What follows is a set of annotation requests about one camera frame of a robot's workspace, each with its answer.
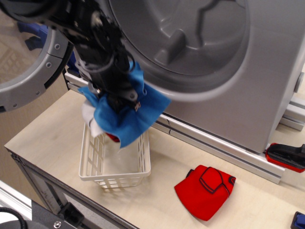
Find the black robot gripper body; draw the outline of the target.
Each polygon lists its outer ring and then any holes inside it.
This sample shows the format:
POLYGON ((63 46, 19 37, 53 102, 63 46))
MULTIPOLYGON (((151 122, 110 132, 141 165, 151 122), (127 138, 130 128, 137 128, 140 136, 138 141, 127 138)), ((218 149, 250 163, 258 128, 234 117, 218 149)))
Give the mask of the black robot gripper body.
POLYGON ((138 99, 128 79, 128 74, 134 69, 129 60, 135 61, 123 45, 112 48, 110 52, 89 45, 76 45, 75 48, 79 55, 75 65, 93 93, 109 93, 124 100, 138 99))

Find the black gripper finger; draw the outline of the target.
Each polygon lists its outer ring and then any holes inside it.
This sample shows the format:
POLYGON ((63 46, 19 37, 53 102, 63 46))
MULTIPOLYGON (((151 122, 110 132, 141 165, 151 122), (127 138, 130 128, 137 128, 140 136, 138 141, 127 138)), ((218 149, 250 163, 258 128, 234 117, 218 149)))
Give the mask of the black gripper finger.
POLYGON ((141 103, 139 101, 130 101, 113 94, 109 94, 107 96, 107 102, 116 113, 119 113, 125 107, 129 107, 137 112, 141 107, 141 103))

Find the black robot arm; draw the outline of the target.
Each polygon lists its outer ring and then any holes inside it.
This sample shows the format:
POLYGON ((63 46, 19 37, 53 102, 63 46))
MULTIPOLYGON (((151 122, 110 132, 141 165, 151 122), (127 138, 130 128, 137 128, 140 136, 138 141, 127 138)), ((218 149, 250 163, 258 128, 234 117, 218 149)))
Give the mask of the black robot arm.
POLYGON ((25 23, 37 22, 59 30, 80 57, 80 76, 97 97, 106 96, 119 113, 129 106, 141 106, 128 74, 135 68, 133 56, 122 43, 122 31, 94 0, 2 0, 1 10, 25 23))

